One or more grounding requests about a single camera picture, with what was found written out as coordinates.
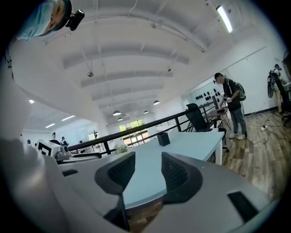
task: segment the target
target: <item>light blue desk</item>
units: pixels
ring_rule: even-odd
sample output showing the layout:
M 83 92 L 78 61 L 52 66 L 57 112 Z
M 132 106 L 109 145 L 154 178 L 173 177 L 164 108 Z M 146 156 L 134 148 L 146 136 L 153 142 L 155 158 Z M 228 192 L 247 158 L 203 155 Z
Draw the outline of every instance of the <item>light blue desk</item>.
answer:
M 204 160 L 216 150 L 216 164 L 222 161 L 223 132 L 170 133 L 170 144 L 162 147 L 157 139 L 131 148 L 135 152 L 135 173 L 123 192 L 125 208 L 153 201 L 166 194 L 161 173 L 161 153 L 170 152 Z

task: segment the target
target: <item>person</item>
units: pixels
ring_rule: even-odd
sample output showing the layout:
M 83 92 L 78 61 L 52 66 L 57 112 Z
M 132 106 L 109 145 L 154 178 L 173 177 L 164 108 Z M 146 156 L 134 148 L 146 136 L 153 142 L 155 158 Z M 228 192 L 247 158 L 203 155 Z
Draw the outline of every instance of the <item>person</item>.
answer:
M 231 139 L 236 137 L 238 140 L 243 140 L 247 138 L 246 122 L 241 111 L 241 103 L 238 98 L 239 94 L 238 88 L 236 87 L 233 80 L 231 79 L 227 80 L 227 78 L 225 78 L 221 73 L 216 73 L 214 75 L 214 78 L 217 83 L 223 85 L 224 97 L 232 99 L 232 102 L 228 103 L 228 109 L 231 114 L 231 120 L 233 123 L 233 132 L 230 134 L 229 138 Z M 238 133 L 238 123 L 241 125 L 241 135 L 239 135 Z
M 29 40 L 57 31 L 66 25 L 71 12 L 70 0 L 45 0 L 26 18 L 16 33 L 16 39 Z
M 55 132 L 53 132 L 52 137 L 53 137 L 53 140 L 55 140 Z
M 281 78 L 281 71 L 282 69 L 279 67 L 278 64 L 275 65 L 275 69 L 274 69 L 274 73 L 276 73 L 279 77 L 279 80 L 284 83 L 284 81 L 282 80 Z M 278 111 L 279 111 L 279 114 L 283 114 L 284 111 L 282 111 L 282 96 L 281 96 L 281 92 L 278 88 L 278 85 L 276 84 L 276 82 L 274 83 L 273 85 L 274 87 L 274 93 L 275 93 L 275 96 L 276 96 L 276 100 L 277 100 L 277 105 L 278 105 Z
M 63 146 L 68 146 L 68 145 L 69 145 L 69 144 L 67 143 L 67 141 L 65 140 L 65 137 L 64 137 L 64 136 L 62 137 L 61 144 L 62 144 Z
M 58 144 L 58 145 L 61 146 L 60 142 L 59 142 L 58 140 L 55 139 L 55 132 L 53 132 L 52 137 L 53 137 L 53 139 L 50 140 L 50 142 L 53 142 L 53 143 Z
M 27 145 L 30 146 L 30 147 L 32 146 L 32 144 L 31 144 L 29 139 L 27 140 Z

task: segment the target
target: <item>camera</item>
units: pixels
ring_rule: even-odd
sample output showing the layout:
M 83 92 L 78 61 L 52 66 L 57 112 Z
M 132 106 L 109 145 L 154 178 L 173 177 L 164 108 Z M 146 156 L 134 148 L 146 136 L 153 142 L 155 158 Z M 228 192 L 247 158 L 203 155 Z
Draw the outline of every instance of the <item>camera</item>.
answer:
M 77 10 L 76 13 L 71 14 L 71 17 L 66 24 L 66 27 L 69 27 L 71 31 L 76 30 L 82 19 L 84 18 L 85 14 L 81 10 Z

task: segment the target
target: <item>ceiling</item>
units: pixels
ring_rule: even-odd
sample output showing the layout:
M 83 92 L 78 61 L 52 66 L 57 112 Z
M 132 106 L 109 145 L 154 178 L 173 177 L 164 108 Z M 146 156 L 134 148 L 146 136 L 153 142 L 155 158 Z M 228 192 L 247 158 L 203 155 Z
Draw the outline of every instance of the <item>ceiling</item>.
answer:
M 169 100 L 171 90 L 193 76 L 193 64 L 229 37 L 218 5 L 231 11 L 234 33 L 246 24 L 240 0 L 71 2 L 85 18 L 76 31 L 44 37 L 45 49 L 64 77 L 90 94 L 108 124 L 120 117 L 112 116 L 115 110 L 128 118 L 154 112 L 154 100 Z
M 65 112 L 61 112 L 54 108 L 48 107 L 42 103 L 35 101 L 31 104 L 31 111 L 28 121 L 26 122 L 24 129 L 26 130 L 41 130 L 41 131 L 53 131 L 56 128 L 64 126 L 80 118 L 75 116 L 65 121 L 62 119 L 71 116 Z M 46 126 L 55 123 L 55 125 L 46 128 Z

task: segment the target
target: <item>glass panel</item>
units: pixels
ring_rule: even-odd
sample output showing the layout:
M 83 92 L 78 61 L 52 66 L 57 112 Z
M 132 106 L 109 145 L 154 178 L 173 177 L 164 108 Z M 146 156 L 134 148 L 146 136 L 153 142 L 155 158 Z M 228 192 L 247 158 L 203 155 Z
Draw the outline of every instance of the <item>glass panel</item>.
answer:
M 95 135 L 94 135 L 94 133 L 88 134 L 88 137 L 89 137 L 89 141 L 91 141 L 91 140 L 95 140 Z
M 142 134 L 142 137 L 143 138 L 148 137 L 148 136 L 149 136 L 149 133 L 148 132 Z
M 131 140 L 130 140 L 130 138 L 128 138 L 128 139 L 123 140 L 123 142 L 124 142 L 124 144 L 128 145 L 131 143 Z
M 120 130 L 120 132 L 125 131 L 126 130 L 126 125 L 119 126 L 119 130 Z
M 131 122 L 130 124 L 131 124 L 131 128 L 135 128 L 139 126 L 138 121 Z
M 131 138 L 131 141 L 132 141 L 132 142 L 136 142 L 136 141 L 137 141 L 136 137 L 132 137 L 132 138 Z
M 126 129 L 131 129 L 131 123 L 126 124 Z
M 138 120 L 138 124 L 139 124 L 140 126 L 144 125 L 144 124 L 145 124 L 145 120 L 144 120 L 144 119 L 140 119 L 140 120 Z

